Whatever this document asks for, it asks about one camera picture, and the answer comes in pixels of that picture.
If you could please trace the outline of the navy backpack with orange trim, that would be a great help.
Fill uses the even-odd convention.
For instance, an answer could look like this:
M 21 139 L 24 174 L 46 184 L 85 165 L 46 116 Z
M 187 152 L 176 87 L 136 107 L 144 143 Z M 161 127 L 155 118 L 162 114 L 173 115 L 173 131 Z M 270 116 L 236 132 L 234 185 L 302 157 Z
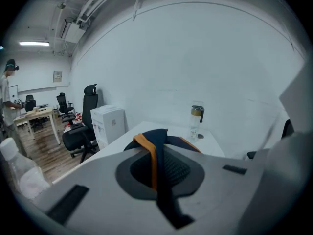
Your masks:
M 194 219 L 181 211 L 178 199 L 193 195 L 204 180 L 204 169 L 190 158 L 165 150 L 170 144 L 177 148 L 200 151 L 182 137 L 169 136 L 167 129 L 140 133 L 125 147 L 125 151 L 143 148 L 146 154 L 137 153 L 116 170 L 119 185 L 130 196 L 139 200 L 153 200 L 166 219 L 181 228 Z

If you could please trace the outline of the black office chair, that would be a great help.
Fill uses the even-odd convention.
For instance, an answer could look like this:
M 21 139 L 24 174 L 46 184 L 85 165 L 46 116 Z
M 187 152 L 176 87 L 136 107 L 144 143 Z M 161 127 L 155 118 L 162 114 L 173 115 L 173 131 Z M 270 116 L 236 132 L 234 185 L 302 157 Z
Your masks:
M 32 111 L 36 107 L 36 100 L 33 95 L 27 95 L 25 101 L 25 110 L 26 112 Z
M 88 85 L 84 89 L 82 120 L 80 123 L 71 124 L 70 130 L 62 135 L 65 148 L 70 151 L 71 157 L 82 154 L 82 163 L 87 154 L 94 155 L 97 152 L 98 144 L 93 129 L 91 110 L 96 109 L 98 94 L 96 84 Z
M 70 117 L 74 117 L 75 114 L 72 112 L 73 111 L 73 107 L 71 107 L 71 103 L 69 103 L 69 105 L 67 105 L 66 102 L 66 96 L 64 92 L 60 92 L 58 96 L 56 96 L 57 101 L 59 103 L 59 111 L 61 113 L 63 113 L 62 118 L 61 119 L 65 119 L 65 118 L 70 118 Z

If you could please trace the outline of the long ceiling light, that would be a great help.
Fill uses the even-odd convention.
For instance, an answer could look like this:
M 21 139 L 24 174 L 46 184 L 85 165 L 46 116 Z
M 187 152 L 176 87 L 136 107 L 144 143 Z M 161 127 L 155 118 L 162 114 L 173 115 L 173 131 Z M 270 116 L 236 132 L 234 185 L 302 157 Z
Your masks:
M 20 41 L 19 44 L 21 46 L 41 46 L 48 47 L 50 46 L 49 42 L 28 42 L 28 41 Z

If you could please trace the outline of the white ceiling air unit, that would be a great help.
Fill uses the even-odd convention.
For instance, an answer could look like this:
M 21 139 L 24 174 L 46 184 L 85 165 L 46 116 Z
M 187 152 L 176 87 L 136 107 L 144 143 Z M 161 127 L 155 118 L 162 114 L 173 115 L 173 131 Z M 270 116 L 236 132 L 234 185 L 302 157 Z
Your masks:
M 61 30 L 61 39 L 66 42 L 77 44 L 85 34 L 91 21 L 76 23 L 74 18 L 67 17 L 64 19 L 64 27 Z

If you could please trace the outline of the clear plastic water bottle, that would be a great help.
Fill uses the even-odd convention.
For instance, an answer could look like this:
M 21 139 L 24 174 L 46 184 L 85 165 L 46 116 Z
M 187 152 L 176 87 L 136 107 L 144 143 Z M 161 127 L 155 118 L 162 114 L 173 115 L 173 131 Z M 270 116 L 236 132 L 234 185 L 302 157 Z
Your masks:
M 41 168 L 19 152 L 13 138 L 6 138 L 0 143 L 0 151 L 9 165 L 15 186 L 21 195 L 33 201 L 50 188 Z

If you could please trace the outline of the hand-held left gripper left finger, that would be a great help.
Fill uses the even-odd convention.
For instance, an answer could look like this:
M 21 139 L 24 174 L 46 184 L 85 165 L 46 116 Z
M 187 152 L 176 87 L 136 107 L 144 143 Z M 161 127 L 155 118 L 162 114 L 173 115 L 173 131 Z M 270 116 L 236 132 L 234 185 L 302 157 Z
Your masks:
M 116 180 L 116 169 L 124 160 L 148 155 L 132 149 L 85 162 L 54 183 L 35 200 L 42 212 L 40 220 L 52 235 L 169 235 L 174 227 L 154 201 L 138 200 L 126 193 Z M 48 216 L 48 212 L 75 185 L 88 188 L 87 194 L 65 224 Z

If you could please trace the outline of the light wooden desk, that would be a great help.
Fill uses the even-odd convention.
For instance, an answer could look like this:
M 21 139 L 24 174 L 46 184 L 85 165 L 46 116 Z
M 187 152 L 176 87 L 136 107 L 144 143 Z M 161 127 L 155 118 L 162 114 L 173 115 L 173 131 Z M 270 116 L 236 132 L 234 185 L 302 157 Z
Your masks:
M 30 136 L 34 140 L 35 136 L 34 136 L 34 133 L 33 133 L 32 129 L 31 129 L 30 121 L 38 119 L 38 118 L 45 118 L 45 117 L 47 118 L 47 117 L 49 117 L 49 120 L 50 120 L 50 123 L 51 123 L 51 127 L 52 127 L 52 130 L 53 130 L 55 139 L 57 141 L 57 144 L 60 145 L 61 142 L 59 140 L 59 136 L 58 136 L 57 129 L 56 129 L 56 126 L 55 126 L 55 120 L 54 120 L 54 114 L 53 113 L 54 113 L 54 111 L 53 111 L 52 107 L 44 107 L 44 108 L 40 108 L 40 109 L 37 109 L 37 110 L 32 110 L 32 111 L 26 112 L 24 115 L 20 115 L 19 117 L 16 117 L 14 119 L 14 123 L 16 125 L 18 125 L 20 123 L 25 123 L 26 122 L 27 126 L 28 126 L 28 129 L 30 131 Z

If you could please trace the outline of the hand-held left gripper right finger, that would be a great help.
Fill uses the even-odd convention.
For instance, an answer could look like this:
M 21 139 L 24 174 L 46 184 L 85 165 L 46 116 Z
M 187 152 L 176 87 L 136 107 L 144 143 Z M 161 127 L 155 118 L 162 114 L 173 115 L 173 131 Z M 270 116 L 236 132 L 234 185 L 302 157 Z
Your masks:
M 269 150 L 253 160 L 222 158 L 166 145 L 199 163 L 205 172 L 199 189 L 178 200 L 183 213 L 194 222 L 167 235 L 239 235 L 239 222 L 261 180 Z

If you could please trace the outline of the white table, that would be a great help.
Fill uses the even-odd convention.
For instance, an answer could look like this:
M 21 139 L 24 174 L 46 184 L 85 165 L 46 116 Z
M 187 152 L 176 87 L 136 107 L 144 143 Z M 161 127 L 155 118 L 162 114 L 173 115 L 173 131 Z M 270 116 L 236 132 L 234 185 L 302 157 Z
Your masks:
M 83 166 L 84 164 L 89 163 L 95 159 L 122 152 L 125 149 L 125 147 L 133 140 L 133 137 L 135 135 L 155 129 L 168 129 L 169 136 L 178 136 L 187 139 L 188 134 L 187 127 L 143 121 L 137 126 L 135 126 L 133 129 L 122 135 L 120 138 L 116 139 L 111 144 L 101 149 L 96 154 L 92 155 L 90 158 L 88 158 L 81 164 L 77 165 L 75 168 L 71 169 L 69 172 L 65 173 L 52 183 L 56 184 L 57 182 L 59 182 L 60 180 L 67 177 L 69 174 Z M 196 141 L 191 141 L 191 143 L 197 149 L 199 149 L 201 153 L 224 158 L 225 154 L 222 152 L 222 149 L 219 146 L 216 139 L 214 138 L 213 134 L 209 130 L 203 129 L 200 130 L 200 133 L 204 135 L 204 138 L 198 139 Z

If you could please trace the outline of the tall white carton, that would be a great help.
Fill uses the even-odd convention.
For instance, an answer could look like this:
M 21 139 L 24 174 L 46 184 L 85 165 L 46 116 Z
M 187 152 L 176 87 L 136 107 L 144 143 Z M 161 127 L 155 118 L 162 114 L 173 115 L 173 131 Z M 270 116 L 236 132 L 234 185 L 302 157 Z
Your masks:
M 99 149 L 102 150 L 125 134 L 124 110 L 104 105 L 90 111 Z

